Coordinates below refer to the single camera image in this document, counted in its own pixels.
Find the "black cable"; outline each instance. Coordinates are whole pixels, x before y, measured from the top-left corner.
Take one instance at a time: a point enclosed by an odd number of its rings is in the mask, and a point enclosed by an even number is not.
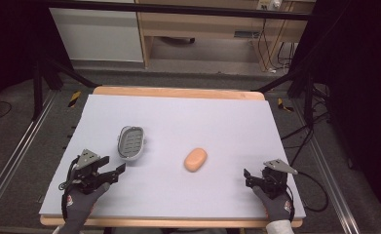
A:
[[[329,113],[329,112],[324,112],[324,113],[318,115],[317,117],[315,117],[315,118],[314,118],[314,123],[315,123],[315,124],[318,124],[318,123],[319,123],[318,120],[319,120],[320,118],[324,117],[325,115],[327,115],[328,113]]]
[[[62,182],[58,189],[59,190],[64,190],[68,185],[72,182],[70,181],[71,179],[71,174],[72,174],[72,169],[74,168],[74,165],[78,162],[79,157],[76,159],[72,160],[71,165],[69,166],[68,173],[66,174],[66,182]]]
[[[295,214],[295,208],[294,208],[294,204],[293,204],[293,193],[292,193],[292,190],[290,189],[290,187],[288,185],[286,185],[287,189],[289,189],[290,191],[290,196],[289,194],[287,193],[286,191],[286,196],[289,198],[290,200],[290,217],[289,217],[289,220],[290,222],[293,221],[293,218],[294,218],[294,214]]]
[[[315,107],[317,107],[320,104],[323,104],[324,106],[326,106],[326,100],[324,100],[324,99],[317,99],[315,97],[314,97],[314,100],[316,101],[316,103],[314,105],[312,105],[313,109],[315,109]]]
[[[304,126],[300,127],[299,129],[293,131],[292,133],[290,133],[290,134],[288,134],[286,136],[281,137],[281,140],[284,140],[286,138],[292,137],[293,135],[296,135],[296,134],[300,133],[302,130],[304,130],[306,128],[308,128],[308,125],[304,125]]]
[[[262,70],[262,72],[265,72],[268,70],[267,66],[266,66],[266,63],[265,63],[265,59],[263,58],[262,56],[262,53],[260,52],[260,38],[262,37],[262,34],[260,33],[260,36],[259,36],[259,40],[257,41],[257,52],[259,53],[260,55],[260,58],[262,60],[262,63],[263,63],[263,67],[265,67],[265,70]]]
[[[262,33],[260,34],[259,42],[260,42],[261,36],[263,35],[263,39],[265,40],[266,51],[267,51],[267,54],[268,54],[268,57],[269,57],[270,64],[273,66],[274,69],[282,69],[283,68],[282,66],[281,67],[277,67],[276,65],[274,65],[272,63],[272,60],[271,60],[271,57],[270,57],[270,53],[269,53],[269,47],[267,45],[267,39],[266,39],[266,33],[265,33],[265,25],[266,25],[266,19],[263,19]]]
[[[309,179],[311,179],[314,183],[316,183],[322,190],[322,192],[324,193],[324,205],[319,208],[319,209],[315,209],[315,208],[310,208],[308,206],[304,207],[306,210],[309,210],[311,212],[315,212],[315,213],[321,213],[323,212],[324,210],[326,210],[327,206],[329,205],[329,197],[327,196],[327,192],[326,190],[324,189],[324,187],[316,180],[314,179],[313,177],[311,177],[310,175],[307,175],[305,173],[302,173],[302,172],[298,172],[299,175],[302,175],[302,176],[306,176],[308,177]]]
[[[290,43],[289,57],[287,57],[287,58],[281,58],[281,51],[282,51],[282,49],[284,47],[285,47],[285,42],[282,42],[281,47],[279,48],[279,51],[278,51],[278,64],[283,65],[284,67],[286,67],[286,66],[288,67],[290,65],[290,62],[288,62],[288,63],[281,63],[281,59],[283,59],[283,60],[289,60],[289,61],[293,60],[294,43]]]
[[[312,133],[312,135],[310,137],[308,137],[308,139],[303,144],[307,144],[312,139],[313,136],[314,136],[314,133]],[[299,147],[301,147],[301,145],[302,144],[296,145],[296,146],[287,146],[287,147],[284,147],[284,149],[299,148]]]
[[[325,86],[324,88],[325,88],[326,94],[324,94],[322,91],[317,89],[314,85],[313,95],[322,99],[329,99],[329,95],[327,94],[327,86]]]
[[[308,134],[305,136],[305,138],[302,141],[302,144],[299,146],[299,149],[297,150],[296,154],[294,155],[292,161],[290,162],[290,166],[293,167],[294,162],[297,159],[297,156],[299,155],[300,151],[302,150],[303,146],[305,146],[306,142],[308,141],[308,137],[312,137],[313,135],[313,129],[308,132]]]
[[[7,110],[4,114],[1,114],[1,115],[0,115],[0,118],[2,118],[2,117],[4,117],[4,116],[6,116],[9,112],[11,112],[11,110],[12,110],[12,105],[11,105],[9,102],[6,102],[6,101],[0,101],[0,103],[6,103],[6,104],[8,104],[8,106],[9,106],[8,110]]]

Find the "gray glove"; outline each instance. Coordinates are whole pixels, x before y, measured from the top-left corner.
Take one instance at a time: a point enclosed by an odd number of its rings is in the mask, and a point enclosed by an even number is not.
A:
[[[262,200],[262,203],[267,210],[268,218],[271,222],[285,219],[290,220],[292,206],[290,199],[285,193],[272,200],[259,186],[254,186],[252,190],[254,194]]]
[[[59,234],[80,233],[84,223],[93,210],[94,203],[109,188],[110,184],[106,182],[93,193],[85,195],[79,189],[73,187],[69,191],[67,198],[67,219],[63,227],[59,230]]]

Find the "wooden table edge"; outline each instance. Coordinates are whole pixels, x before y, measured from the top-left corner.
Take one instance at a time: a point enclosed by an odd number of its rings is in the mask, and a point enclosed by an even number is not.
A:
[[[94,89],[93,95],[109,96],[141,96],[163,98],[217,98],[217,99],[256,99],[264,100],[259,92],[236,90],[205,90],[179,88],[150,88],[150,87],[122,87],[99,86]]]
[[[41,223],[47,226],[63,225],[62,216],[41,215]],[[268,220],[258,219],[175,219],[175,218],[122,218],[122,217],[90,217],[85,225],[103,227],[200,227],[200,228],[263,228]],[[295,218],[293,228],[300,227],[302,218]]]

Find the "white table surface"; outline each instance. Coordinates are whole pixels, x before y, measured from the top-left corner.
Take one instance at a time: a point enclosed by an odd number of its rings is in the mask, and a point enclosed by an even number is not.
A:
[[[117,138],[125,126],[143,128],[141,158],[127,162],[119,182],[96,202],[91,216],[128,218],[261,218],[260,200],[245,186],[243,170],[261,176],[263,162],[286,155],[265,100],[90,95],[48,189],[40,215],[61,215],[60,183],[70,162],[87,148],[110,163],[105,173],[125,163]],[[208,153],[195,173],[184,168],[196,147]],[[295,217],[305,217],[292,175]]]

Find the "soap dish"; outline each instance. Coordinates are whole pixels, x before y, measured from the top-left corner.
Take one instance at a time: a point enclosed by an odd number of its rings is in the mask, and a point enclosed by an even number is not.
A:
[[[144,147],[144,130],[141,127],[126,126],[118,137],[118,153],[127,161],[139,158]]]

